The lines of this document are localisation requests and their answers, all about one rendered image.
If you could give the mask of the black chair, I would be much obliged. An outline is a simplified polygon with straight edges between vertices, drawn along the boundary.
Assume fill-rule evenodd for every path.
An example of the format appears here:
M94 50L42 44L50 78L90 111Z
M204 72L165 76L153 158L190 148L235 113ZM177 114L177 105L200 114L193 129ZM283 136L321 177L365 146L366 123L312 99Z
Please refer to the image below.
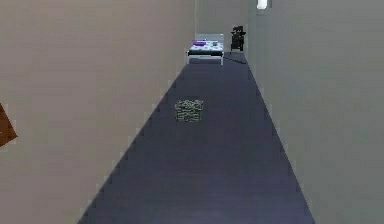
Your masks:
M244 36L246 32L244 31L243 26L236 26L231 31L232 39L231 39L231 49L238 49L242 51L244 49L245 39Z

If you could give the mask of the grey patterned floor cloth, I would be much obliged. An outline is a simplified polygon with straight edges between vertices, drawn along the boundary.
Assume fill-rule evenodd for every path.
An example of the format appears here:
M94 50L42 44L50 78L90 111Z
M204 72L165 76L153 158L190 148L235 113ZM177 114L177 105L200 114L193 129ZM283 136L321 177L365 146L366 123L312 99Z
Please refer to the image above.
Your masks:
M177 121L200 122L203 115L204 102L201 100L178 100L174 105Z

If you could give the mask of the brown wooden door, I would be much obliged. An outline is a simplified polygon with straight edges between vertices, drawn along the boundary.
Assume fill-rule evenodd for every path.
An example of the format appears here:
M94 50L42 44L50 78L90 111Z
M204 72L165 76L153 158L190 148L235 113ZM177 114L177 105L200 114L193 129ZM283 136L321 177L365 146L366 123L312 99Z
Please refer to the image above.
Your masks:
M0 103L0 147L16 139L16 134L2 104Z

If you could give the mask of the white bed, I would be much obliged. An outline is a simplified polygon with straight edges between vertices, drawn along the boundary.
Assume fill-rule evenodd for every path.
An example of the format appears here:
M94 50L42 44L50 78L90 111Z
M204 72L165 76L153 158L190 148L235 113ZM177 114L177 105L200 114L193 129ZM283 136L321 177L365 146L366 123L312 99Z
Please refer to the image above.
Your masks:
M193 41L206 41L205 46L193 46ZM196 33L192 46L186 51L186 63L192 59L219 60L223 64L224 58L224 35Z

